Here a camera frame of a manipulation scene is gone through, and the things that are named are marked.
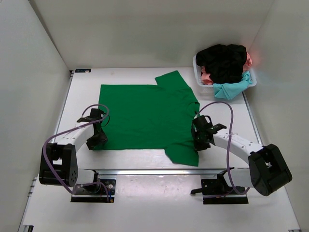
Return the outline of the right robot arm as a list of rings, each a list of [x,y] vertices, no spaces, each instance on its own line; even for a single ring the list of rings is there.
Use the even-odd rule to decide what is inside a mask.
[[[274,144],[260,145],[246,140],[222,124],[213,125],[209,116],[194,118],[191,134],[196,151],[217,146],[225,149],[227,156],[236,155],[248,165],[247,168],[234,168],[227,162],[226,169],[202,191],[216,189],[221,195],[242,194],[247,188],[252,188],[269,196],[293,179],[280,149]]]

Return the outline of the green t shirt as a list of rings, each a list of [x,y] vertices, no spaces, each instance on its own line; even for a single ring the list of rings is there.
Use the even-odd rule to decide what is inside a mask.
[[[108,141],[95,150],[163,149],[176,164],[198,166],[191,135],[200,104],[178,71],[156,85],[101,85],[99,104],[110,112],[102,129]]]

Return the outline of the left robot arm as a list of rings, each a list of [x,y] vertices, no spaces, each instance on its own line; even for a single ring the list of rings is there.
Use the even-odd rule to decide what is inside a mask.
[[[108,113],[92,108],[89,116],[81,116],[73,129],[61,132],[54,137],[59,141],[51,143],[48,139],[42,147],[39,182],[43,185],[62,185],[68,190],[79,185],[89,192],[100,189],[101,180],[95,171],[78,168],[77,152],[86,145],[94,150],[105,145],[108,138],[102,129],[104,119],[110,120]]]

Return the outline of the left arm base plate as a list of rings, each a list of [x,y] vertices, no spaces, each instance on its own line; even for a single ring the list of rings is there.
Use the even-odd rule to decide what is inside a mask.
[[[73,187],[72,203],[114,203],[116,192],[116,176],[103,175],[99,177],[102,184]]]

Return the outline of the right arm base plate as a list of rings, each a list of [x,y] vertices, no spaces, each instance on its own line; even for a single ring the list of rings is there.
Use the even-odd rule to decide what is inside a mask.
[[[248,197],[246,194],[237,194],[232,187],[223,182],[222,178],[217,178],[217,175],[210,177],[210,175],[201,176],[201,187],[193,189],[190,192],[191,196],[197,194],[202,195],[204,205],[224,205],[224,204],[248,204]]]

